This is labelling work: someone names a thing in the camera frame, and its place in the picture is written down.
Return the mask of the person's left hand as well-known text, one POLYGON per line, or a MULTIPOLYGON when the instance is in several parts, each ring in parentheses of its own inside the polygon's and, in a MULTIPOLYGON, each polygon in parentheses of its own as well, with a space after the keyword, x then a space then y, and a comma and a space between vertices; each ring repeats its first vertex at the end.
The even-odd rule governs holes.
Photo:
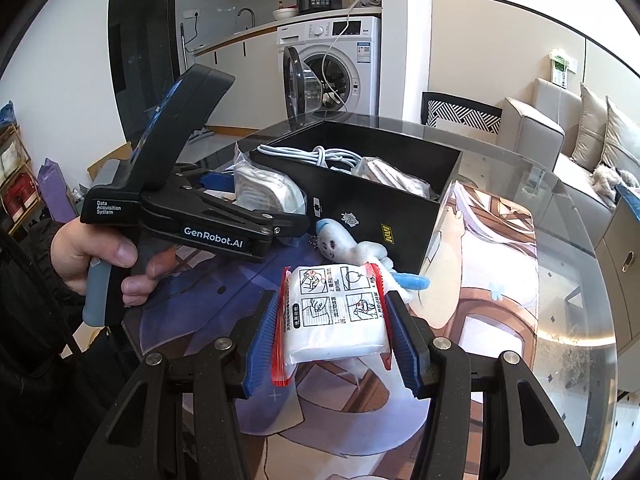
MULTIPOLYGON (((98 259, 112 266, 130 269, 138 261, 136 245, 107 226, 87 226, 78 219, 68 222, 53 237, 50 258, 53 269, 65 285, 85 295, 90 262, 98 259)), ((141 274, 122 281, 122 302, 126 307, 142 306, 158 282, 176 265, 174 246, 155 254, 141 274)))

